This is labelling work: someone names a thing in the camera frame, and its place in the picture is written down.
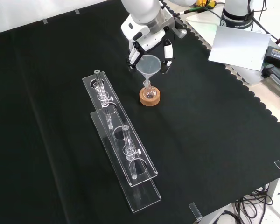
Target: table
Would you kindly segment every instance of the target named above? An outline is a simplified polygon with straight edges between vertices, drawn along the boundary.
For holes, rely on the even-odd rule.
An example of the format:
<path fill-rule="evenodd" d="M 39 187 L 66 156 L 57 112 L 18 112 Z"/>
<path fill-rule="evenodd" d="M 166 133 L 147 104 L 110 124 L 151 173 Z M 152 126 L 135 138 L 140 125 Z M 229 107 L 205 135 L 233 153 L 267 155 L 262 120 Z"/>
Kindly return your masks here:
<path fill-rule="evenodd" d="M 161 102 L 141 106 L 142 78 L 122 60 L 126 17 L 111 0 L 0 35 L 0 219 L 191 223 L 190 203 L 206 216 L 280 177 L 280 124 L 223 65 L 208 62 L 193 34 L 168 33 L 174 64 L 151 80 Z M 162 47 L 153 53 L 161 57 Z M 95 69 L 107 74 L 159 171 L 162 201 L 135 215 L 91 122 L 82 78 Z"/>

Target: acrylic stand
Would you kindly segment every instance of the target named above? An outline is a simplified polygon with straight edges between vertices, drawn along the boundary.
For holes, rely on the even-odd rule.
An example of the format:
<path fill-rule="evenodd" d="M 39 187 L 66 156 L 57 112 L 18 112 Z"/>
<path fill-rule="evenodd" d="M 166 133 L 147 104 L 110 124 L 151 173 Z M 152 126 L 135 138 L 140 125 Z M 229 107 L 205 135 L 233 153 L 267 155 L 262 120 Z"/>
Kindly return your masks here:
<path fill-rule="evenodd" d="M 96 109 L 91 117 L 132 212 L 161 200 L 152 181 L 158 175 L 106 74 L 83 78 Z"/>

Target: test tube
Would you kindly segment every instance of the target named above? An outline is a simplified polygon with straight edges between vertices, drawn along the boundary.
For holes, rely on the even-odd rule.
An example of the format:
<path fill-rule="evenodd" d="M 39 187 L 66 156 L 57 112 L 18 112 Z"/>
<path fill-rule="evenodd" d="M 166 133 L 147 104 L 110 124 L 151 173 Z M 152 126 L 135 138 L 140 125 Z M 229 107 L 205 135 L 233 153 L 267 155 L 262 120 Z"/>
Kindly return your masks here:
<path fill-rule="evenodd" d="M 125 141 L 125 155 L 126 159 L 130 162 L 130 171 L 132 175 L 132 179 L 137 179 L 137 171 L 136 171 L 136 166 L 135 166 L 135 153 L 136 153 L 136 148 L 132 144 L 132 139 L 129 131 L 129 126 L 128 125 L 123 125 L 122 126 L 122 132 L 123 132 L 123 137 Z"/>
<path fill-rule="evenodd" d="M 98 99 L 101 101 L 101 105 L 103 107 L 107 107 L 109 105 L 109 94 L 108 92 L 105 92 L 103 81 L 101 78 L 101 72 L 100 70 L 94 71 L 95 78 L 97 80 L 97 88 L 98 88 Z"/>

